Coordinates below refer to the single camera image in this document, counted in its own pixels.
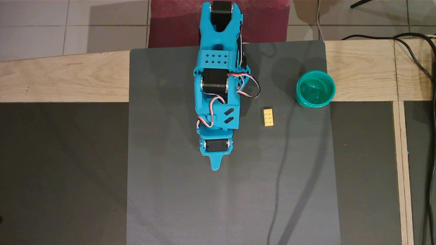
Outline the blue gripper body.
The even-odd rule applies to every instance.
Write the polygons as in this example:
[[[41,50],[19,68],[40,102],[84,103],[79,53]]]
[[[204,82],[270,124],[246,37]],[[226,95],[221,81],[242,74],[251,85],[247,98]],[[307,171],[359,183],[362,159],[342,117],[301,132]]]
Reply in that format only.
[[[233,150],[233,131],[200,131],[199,138],[203,156],[224,156]]]

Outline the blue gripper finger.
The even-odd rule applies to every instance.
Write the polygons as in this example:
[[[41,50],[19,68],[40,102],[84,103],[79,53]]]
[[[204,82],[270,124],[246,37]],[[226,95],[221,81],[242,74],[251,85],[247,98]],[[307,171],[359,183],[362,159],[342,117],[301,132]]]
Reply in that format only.
[[[209,155],[211,169],[213,171],[217,171],[220,168],[223,156],[224,156],[224,154],[211,154],[211,155]]]

